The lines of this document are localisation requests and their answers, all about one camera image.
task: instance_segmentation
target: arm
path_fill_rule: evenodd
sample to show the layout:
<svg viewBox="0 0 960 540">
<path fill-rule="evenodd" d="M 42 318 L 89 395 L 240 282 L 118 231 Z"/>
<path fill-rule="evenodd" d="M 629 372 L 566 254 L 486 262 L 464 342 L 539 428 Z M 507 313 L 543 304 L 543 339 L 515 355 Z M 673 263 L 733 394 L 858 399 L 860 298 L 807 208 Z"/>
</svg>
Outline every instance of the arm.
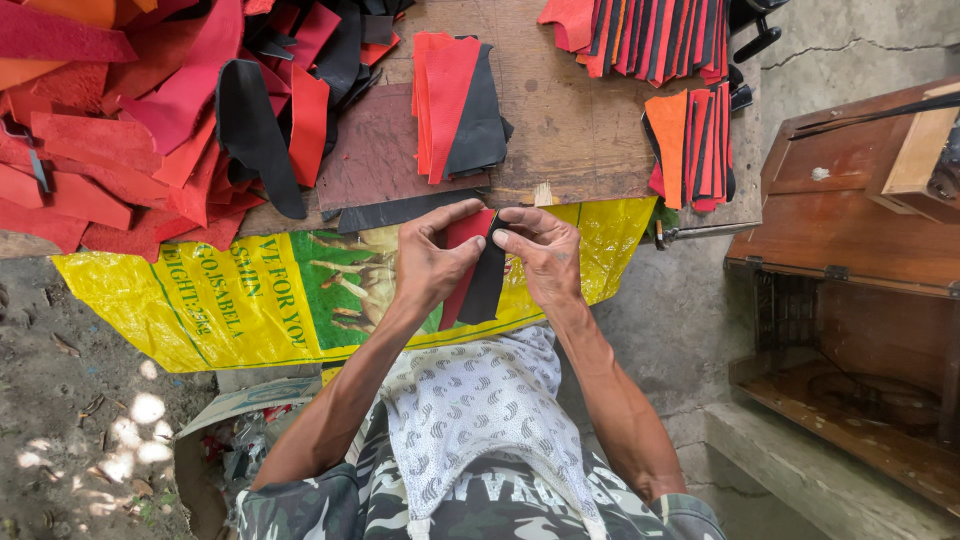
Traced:
<svg viewBox="0 0 960 540">
<path fill-rule="evenodd" d="M 494 232 L 493 241 L 523 260 L 530 294 L 570 358 L 613 470 L 646 503 L 686 493 L 660 417 L 616 362 L 581 293 L 576 228 L 541 209 L 503 209 L 499 216 L 513 225 Z"/>
<path fill-rule="evenodd" d="M 442 250 L 435 244 L 437 233 L 482 208 L 481 201 L 471 199 L 400 227 L 396 293 L 390 307 L 337 377 L 276 441 L 251 490 L 314 478 L 344 458 L 390 366 L 427 315 L 480 258 L 485 245 L 484 237 L 476 236 L 452 250 Z"/>
</svg>

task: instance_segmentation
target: hand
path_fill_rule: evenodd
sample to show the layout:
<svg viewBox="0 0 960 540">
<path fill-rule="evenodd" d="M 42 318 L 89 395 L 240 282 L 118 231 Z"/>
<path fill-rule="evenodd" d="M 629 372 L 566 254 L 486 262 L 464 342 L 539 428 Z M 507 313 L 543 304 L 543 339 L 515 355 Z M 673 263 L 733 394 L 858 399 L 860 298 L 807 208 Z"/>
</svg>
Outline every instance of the hand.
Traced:
<svg viewBox="0 0 960 540">
<path fill-rule="evenodd" d="M 400 227 L 393 305 L 412 309 L 420 319 L 426 319 L 450 296 L 467 269 L 480 258 L 487 240 L 478 235 L 444 250 L 437 247 L 437 233 L 483 207 L 482 201 L 469 199 L 435 209 Z"/>
<path fill-rule="evenodd" d="M 577 228 L 542 209 L 510 208 L 497 215 L 511 225 L 494 231 L 493 242 L 523 261 L 534 302 L 544 312 L 582 303 Z"/>
</svg>

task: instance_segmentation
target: yellow sack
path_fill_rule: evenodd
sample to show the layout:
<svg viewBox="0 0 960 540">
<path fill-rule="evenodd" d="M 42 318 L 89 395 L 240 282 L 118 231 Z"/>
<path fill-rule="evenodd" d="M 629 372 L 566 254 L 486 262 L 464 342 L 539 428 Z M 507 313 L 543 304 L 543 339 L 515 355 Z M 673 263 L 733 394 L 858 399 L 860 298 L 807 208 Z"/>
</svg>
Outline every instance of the yellow sack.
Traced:
<svg viewBox="0 0 960 540">
<path fill-rule="evenodd" d="M 549 207 L 580 229 L 584 297 L 613 296 L 656 197 Z M 367 339 L 394 297 L 396 229 L 250 236 L 226 252 L 160 246 L 141 257 L 53 257 L 70 290 L 170 372 L 322 362 L 324 382 Z M 408 349 L 459 343 L 543 317 L 519 259 L 507 255 L 496 320 L 437 331 L 438 307 Z"/>
</svg>

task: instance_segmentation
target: forearm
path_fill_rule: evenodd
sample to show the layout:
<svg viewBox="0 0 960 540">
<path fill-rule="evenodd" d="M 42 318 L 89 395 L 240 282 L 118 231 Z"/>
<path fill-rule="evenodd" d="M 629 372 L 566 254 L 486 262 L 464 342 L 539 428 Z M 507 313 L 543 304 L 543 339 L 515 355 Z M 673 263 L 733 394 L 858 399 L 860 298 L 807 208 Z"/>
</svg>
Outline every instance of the forearm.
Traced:
<svg viewBox="0 0 960 540">
<path fill-rule="evenodd" d="M 616 362 L 587 303 L 547 311 L 613 470 L 647 503 L 665 493 L 685 493 L 683 471 L 660 417 Z"/>
<path fill-rule="evenodd" d="M 391 304 L 367 341 L 276 441 L 252 490 L 314 478 L 347 454 L 380 384 L 423 322 L 417 310 L 404 310 L 399 304 Z"/>
</svg>

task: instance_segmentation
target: camouflage jacket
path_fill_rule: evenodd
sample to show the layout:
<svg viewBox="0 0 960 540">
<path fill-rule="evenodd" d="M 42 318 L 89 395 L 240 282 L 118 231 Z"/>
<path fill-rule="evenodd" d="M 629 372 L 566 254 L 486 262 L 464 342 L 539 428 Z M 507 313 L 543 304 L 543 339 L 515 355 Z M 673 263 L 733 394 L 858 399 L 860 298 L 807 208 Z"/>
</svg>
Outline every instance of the camouflage jacket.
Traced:
<svg viewBox="0 0 960 540">
<path fill-rule="evenodd" d="M 591 491 L 611 540 L 725 540 L 713 511 L 689 495 L 645 505 L 595 454 L 583 449 Z M 383 404 L 356 467 L 342 463 L 314 479 L 270 484 L 237 498 L 243 540 L 407 540 L 406 489 L 394 460 Z M 521 459 L 475 459 L 433 513 L 431 540 L 588 538 L 571 511 Z"/>
</svg>

